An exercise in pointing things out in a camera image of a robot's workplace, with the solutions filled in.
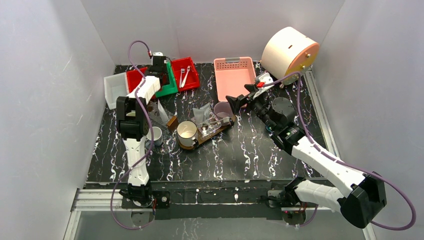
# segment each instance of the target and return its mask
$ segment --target mug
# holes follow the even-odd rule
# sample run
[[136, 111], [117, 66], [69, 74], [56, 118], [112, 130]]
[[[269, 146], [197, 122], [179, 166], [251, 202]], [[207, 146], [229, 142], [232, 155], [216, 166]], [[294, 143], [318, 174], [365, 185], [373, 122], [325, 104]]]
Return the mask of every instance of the mug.
[[176, 133], [179, 143], [186, 147], [192, 147], [198, 142], [198, 127], [192, 121], [181, 122], [176, 128]]
[[[162, 130], [157, 126], [153, 127], [153, 137], [154, 137], [153, 144], [155, 146], [160, 146], [164, 142], [164, 138], [162, 136]], [[150, 129], [148, 130], [146, 138], [147, 138], [146, 146], [149, 146], [150, 143], [152, 142], [152, 134], [150, 132]]]

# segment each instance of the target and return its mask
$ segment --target gray floor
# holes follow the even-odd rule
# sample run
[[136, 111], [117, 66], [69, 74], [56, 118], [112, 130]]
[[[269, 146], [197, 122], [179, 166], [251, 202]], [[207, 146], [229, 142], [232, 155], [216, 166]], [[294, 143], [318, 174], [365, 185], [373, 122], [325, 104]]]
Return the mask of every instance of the gray floor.
[[[117, 212], [118, 218], [132, 226], [129, 212]], [[148, 213], [142, 221], [147, 221]], [[83, 211], [77, 240], [363, 240], [362, 229], [348, 223], [340, 213], [320, 210], [308, 226], [286, 227], [283, 221], [264, 218], [186, 218], [157, 220], [143, 230], [119, 227], [107, 211]]]

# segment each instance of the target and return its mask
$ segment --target white arm segment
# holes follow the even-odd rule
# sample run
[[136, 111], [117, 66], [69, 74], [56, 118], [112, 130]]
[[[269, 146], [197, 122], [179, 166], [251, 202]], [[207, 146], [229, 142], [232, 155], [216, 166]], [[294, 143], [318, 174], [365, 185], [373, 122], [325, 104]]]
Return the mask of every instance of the white arm segment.
[[360, 171], [342, 166], [322, 155], [313, 147], [306, 136], [302, 137], [298, 143], [297, 146], [293, 146], [291, 155], [317, 170], [334, 184], [343, 196], [349, 196], [353, 190], [352, 184], [359, 185], [365, 179]]
[[342, 193], [336, 188], [313, 183], [309, 180], [302, 181], [294, 190], [300, 201], [314, 203], [340, 212], [340, 204], [337, 199], [343, 198]]
[[[146, 136], [143, 136], [140, 141], [133, 138], [124, 140], [126, 148], [126, 156], [128, 158], [128, 168], [131, 168], [138, 160], [145, 155]], [[149, 174], [146, 169], [146, 159], [135, 166], [128, 175], [128, 184], [133, 186], [146, 185], [149, 181]]]
[[145, 80], [141, 80], [140, 84], [130, 94], [128, 94], [127, 97], [135, 99], [136, 90], [139, 88], [143, 81], [145, 81], [144, 85], [138, 91], [137, 96], [139, 98], [144, 98], [146, 100], [145, 104], [147, 105], [150, 99], [152, 99], [153, 95], [155, 95], [155, 93], [161, 89], [161, 83], [158, 77], [146, 76]]
[[[155, 76], [146, 76], [144, 85], [140, 88], [137, 93], [139, 98], [144, 98], [146, 100], [146, 105], [152, 99], [153, 95], [161, 89], [160, 80]], [[127, 96], [129, 98], [136, 98], [135, 92], [139, 88], [140, 84]], [[126, 148], [126, 156], [128, 157], [128, 168], [131, 168], [138, 160], [140, 160], [146, 153], [145, 143], [146, 136], [143, 136], [140, 141], [137, 141], [133, 138], [127, 138], [123, 141]], [[146, 159], [141, 161], [137, 166], [135, 166], [128, 175], [128, 184], [133, 186], [142, 186], [146, 185], [149, 181], [149, 173], [146, 169]]]

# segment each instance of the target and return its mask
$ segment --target white cylinder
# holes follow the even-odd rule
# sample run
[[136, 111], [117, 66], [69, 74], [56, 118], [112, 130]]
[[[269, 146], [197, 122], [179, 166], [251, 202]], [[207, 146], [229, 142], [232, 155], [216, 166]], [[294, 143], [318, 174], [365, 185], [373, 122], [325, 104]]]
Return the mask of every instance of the white cylinder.
[[281, 79], [289, 73], [308, 69], [319, 49], [317, 42], [288, 26], [278, 31], [266, 44], [261, 65]]
[[198, 127], [192, 121], [183, 121], [176, 128], [179, 143], [186, 147], [191, 147], [195, 144], [198, 138]]

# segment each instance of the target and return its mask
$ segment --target gray cup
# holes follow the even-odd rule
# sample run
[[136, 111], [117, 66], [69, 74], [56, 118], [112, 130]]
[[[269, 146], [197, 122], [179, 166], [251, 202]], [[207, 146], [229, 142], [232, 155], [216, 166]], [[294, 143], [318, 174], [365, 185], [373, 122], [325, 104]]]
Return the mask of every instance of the gray cup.
[[[215, 104], [215, 107], [213, 108], [213, 112], [215, 113], [216, 118], [218, 118], [218, 120], [221, 120], [226, 117], [231, 118], [234, 115], [233, 111], [231, 110], [230, 104], [226, 101], [221, 101]], [[230, 124], [229, 121], [222, 123], [223, 126], [228, 124]]]
[[[162, 130], [157, 126], [153, 127], [153, 137], [154, 137], [153, 144], [155, 146], [160, 146], [164, 142], [164, 137], [162, 136]], [[149, 146], [150, 143], [152, 142], [152, 133], [150, 132], [150, 129], [148, 130], [146, 138], [147, 138], [146, 146]]]

